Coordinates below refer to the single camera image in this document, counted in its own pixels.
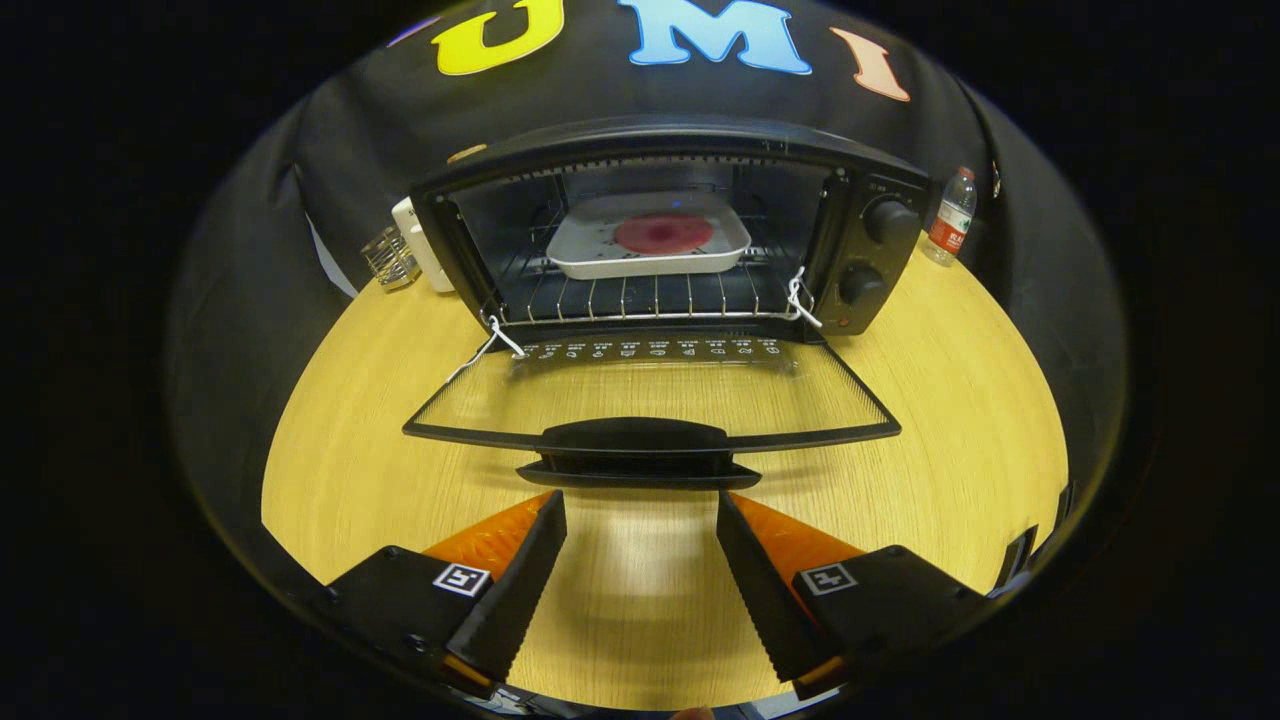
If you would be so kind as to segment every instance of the white baking dish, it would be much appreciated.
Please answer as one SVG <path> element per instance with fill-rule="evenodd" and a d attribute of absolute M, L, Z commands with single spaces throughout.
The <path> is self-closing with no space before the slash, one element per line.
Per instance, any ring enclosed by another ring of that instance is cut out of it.
<path fill-rule="evenodd" d="M 701 247 L 675 255 L 631 252 L 613 240 L 628 218 L 653 213 L 698 214 L 712 224 Z M 751 246 L 737 213 L 710 192 L 640 192 L 605 195 L 573 205 L 547 246 L 547 259 L 576 281 L 722 273 Z"/>

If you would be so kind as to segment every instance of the black cloth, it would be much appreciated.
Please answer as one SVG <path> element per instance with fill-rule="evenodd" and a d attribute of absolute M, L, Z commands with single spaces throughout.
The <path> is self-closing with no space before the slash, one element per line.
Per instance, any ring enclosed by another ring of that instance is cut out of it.
<path fill-rule="evenodd" d="M 727 3 L 699 4 L 717 13 Z M 333 77 L 250 149 L 209 201 L 179 266 L 165 392 L 184 473 L 224 541 L 282 602 L 314 618 L 321 588 L 262 527 L 262 473 L 298 377 L 348 302 L 325 277 L 306 217 L 362 287 L 358 249 L 392 223 L 390 206 L 424 172 L 476 143 L 602 115 L 717 111 L 808 124 L 897 155 L 937 186 L 957 165 L 972 168 L 984 237 L 966 259 L 988 269 L 979 277 L 1044 370 L 1073 477 L 1096 474 L 1091 465 L 1106 457 L 1119 419 L 1124 346 L 1101 243 L 1069 183 L 1004 115 L 970 102 L 908 44 L 824 5 L 774 5 L 792 12 L 791 37 L 812 74 L 749 68 L 736 49 L 722 63 L 694 51 L 681 65 L 639 67 L 627 59 L 639 42 L 630 8 L 567 0 L 566 28 L 545 47 L 443 76 L 430 44 L 440 31 L 489 9 L 498 13 L 492 42 L 522 29 L 524 14 L 504 1 L 470 5 Z M 886 47 L 910 102 L 860 87 L 832 26 Z M 1002 173 L 996 202 L 992 158 Z"/>

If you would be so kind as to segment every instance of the water bottle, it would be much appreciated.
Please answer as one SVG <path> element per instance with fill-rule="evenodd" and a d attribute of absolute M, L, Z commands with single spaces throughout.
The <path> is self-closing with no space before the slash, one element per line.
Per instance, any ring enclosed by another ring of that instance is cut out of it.
<path fill-rule="evenodd" d="M 973 170 L 960 168 L 942 191 L 938 217 L 929 228 L 929 242 L 924 243 L 924 254 L 943 266 L 954 263 L 977 209 L 978 190 L 973 186 Z"/>

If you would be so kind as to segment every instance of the oven door handle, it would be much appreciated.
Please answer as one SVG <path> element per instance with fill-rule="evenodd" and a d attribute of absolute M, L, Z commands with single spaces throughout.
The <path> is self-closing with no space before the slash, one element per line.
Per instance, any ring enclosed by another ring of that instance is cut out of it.
<path fill-rule="evenodd" d="M 728 434 L 663 418 L 604 418 L 547 428 L 541 460 L 518 468 L 541 486 L 575 488 L 736 489 L 760 474 L 733 462 Z"/>

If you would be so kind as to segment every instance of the red bottle label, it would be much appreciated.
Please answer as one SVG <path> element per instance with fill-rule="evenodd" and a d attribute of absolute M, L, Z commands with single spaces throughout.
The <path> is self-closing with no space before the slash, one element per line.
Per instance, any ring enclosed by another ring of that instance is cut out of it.
<path fill-rule="evenodd" d="M 964 236 L 969 232 L 969 223 L 972 220 L 973 215 L 950 202 L 942 202 L 938 208 L 938 218 L 933 220 L 933 227 L 929 228 L 929 240 L 938 247 L 955 255 L 960 251 L 960 245 L 964 242 Z"/>

